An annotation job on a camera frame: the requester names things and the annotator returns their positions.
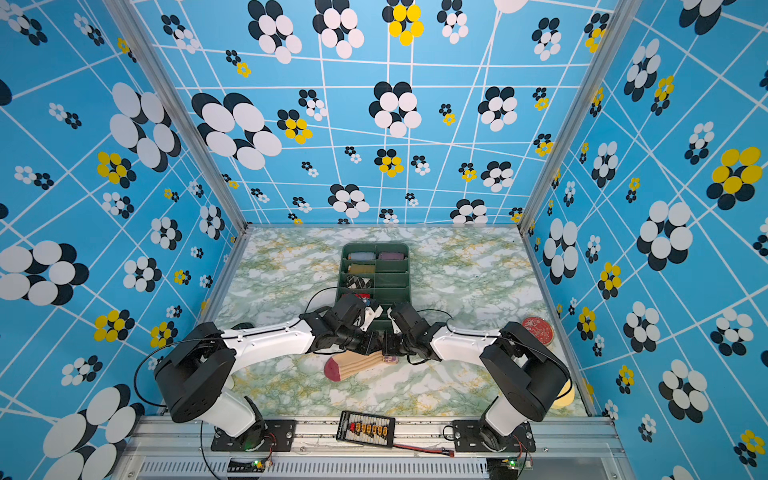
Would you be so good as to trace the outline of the tan maroon striped sock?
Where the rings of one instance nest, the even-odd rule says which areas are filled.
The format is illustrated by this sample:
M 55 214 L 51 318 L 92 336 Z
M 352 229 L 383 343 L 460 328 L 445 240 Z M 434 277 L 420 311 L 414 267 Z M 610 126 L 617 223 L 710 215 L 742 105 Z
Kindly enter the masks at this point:
M 397 357 L 384 356 L 381 352 L 370 355 L 344 352 L 333 355 L 326 362 L 323 372 L 325 377 L 332 382 L 340 382 L 379 365 L 390 365 L 397 362 Z

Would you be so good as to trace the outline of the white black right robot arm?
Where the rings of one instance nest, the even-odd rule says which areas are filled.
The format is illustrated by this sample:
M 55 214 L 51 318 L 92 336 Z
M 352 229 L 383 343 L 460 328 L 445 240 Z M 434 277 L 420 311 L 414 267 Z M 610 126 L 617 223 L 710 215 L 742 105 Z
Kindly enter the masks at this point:
M 385 341 L 387 356 L 417 356 L 485 368 L 500 394 L 478 422 L 487 448 L 500 451 L 528 421 L 544 420 L 571 380 L 566 365 L 523 324 L 509 322 L 498 331 L 457 330 L 446 322 L 427 322 L 409 303 L 388 311 L 395 338 Z

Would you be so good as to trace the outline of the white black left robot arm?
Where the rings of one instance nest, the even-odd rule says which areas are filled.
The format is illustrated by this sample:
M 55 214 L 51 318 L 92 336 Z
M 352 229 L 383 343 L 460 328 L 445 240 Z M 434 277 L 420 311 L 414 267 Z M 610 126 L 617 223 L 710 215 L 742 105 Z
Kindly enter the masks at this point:
M 159 362 L 155 381 L 174 422 L 200 420 L 232 438 L 259 442 L 263 417 L 253 400 L 232 392 L 231 376 L 263 361 L 332 347 L 371 353 L 371 324 L 382 313 L 379 302 L 345 294 L 276 326 L 221 330 L 206 322 Z

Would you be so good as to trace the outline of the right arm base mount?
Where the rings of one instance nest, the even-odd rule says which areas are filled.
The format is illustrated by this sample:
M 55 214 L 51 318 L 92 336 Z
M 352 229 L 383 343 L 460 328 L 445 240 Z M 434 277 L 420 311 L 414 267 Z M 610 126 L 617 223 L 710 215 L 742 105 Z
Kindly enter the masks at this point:
M 454 420 L 448 437 L 460 453 L 534 453 L 537 449 L 529 422 L 501 435 L 480 420 Z

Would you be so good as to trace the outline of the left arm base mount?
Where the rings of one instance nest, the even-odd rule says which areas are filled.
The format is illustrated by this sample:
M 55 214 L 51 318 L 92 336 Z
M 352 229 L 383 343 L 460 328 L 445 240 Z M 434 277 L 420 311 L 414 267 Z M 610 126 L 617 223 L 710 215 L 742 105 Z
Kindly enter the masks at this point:
M 210 449 L 214 452 L 289 452 L 296 427 L 294 419 L 266 419 L 238 437 L 229 436 L 216 428 Z

